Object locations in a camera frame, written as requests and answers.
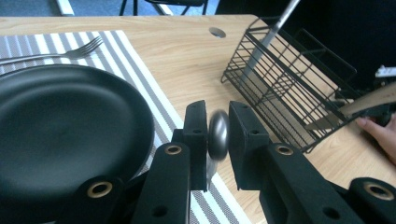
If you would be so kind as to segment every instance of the striped placemat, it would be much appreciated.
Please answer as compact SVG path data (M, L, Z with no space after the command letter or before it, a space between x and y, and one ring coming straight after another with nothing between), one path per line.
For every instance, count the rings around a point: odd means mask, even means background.
M102 44L92 55L80 60L66 58L36 60L0 65L0 76L18 69L55 63L72 63L106 70L127 80L145 97L154 116L154 144L142 172L150 167L155 150L170 141L173 130L183 121L134 50L123 31L63 33L47 35L0 36L0 58L39 53L64 53L76 49L100 35ZM208 192L191 193L190 223L249 223L248 217L226 188L219 175L212 179Z

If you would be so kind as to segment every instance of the chair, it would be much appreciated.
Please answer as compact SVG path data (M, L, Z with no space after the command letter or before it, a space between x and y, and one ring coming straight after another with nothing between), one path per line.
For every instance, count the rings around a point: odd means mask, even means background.
M120 16L123 16L125 11L126 2L128 0L122 0ZM190 7L200 7L204 5L202 15L206 14L207 2L208 0L145 0L151 4L164 4L164 5L174 5L174 6L185 6L181 15L185 15ZM134 16L137 16L137 0L134 0Z

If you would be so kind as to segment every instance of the black wire basket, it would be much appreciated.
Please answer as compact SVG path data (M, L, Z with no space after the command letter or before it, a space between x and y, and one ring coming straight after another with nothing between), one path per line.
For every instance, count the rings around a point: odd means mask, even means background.
M356 70L306 30L294 36L280 30L264 46L262 41L273 26L262 20L249 26L221 82L228 80L238 89L274 133L274 142L310 152L357 117L345 117L338 111L360 96L347 85ZM305 128L329 113L335 113L341 122L330 129Z

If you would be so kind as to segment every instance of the silver fork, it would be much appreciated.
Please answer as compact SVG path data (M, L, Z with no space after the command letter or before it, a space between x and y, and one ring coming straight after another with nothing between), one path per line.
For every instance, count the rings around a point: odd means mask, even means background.
M5 59L0 59L0 65L7 63L26 62L26 61L32 61L32 60L44 59L44 58L69 58L69 59L85 58L87 55L93 52L97 47L99 47L99 45L101 45L102 43L103 43L102 37L97 36L88 44L78 49L69 50L63 54L35 54L30 56L5 58Z

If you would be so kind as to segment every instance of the table surface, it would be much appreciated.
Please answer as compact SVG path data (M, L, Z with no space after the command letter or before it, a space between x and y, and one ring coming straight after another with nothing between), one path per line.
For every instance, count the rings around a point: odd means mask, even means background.
M123 30L177 113L184 118L188 104L205 100L210 117L217 109L227 111L231 100L245 102L230 83L221 84L220 77L255 19L251 15L0 18L0 35ZM211 27L226 36L214 37ZM361 176L396 186L396 166L354 122L323 140L306 157L326 179L344 188ZM236 189L229 158L218 172L250 220L265 222L259 192Z

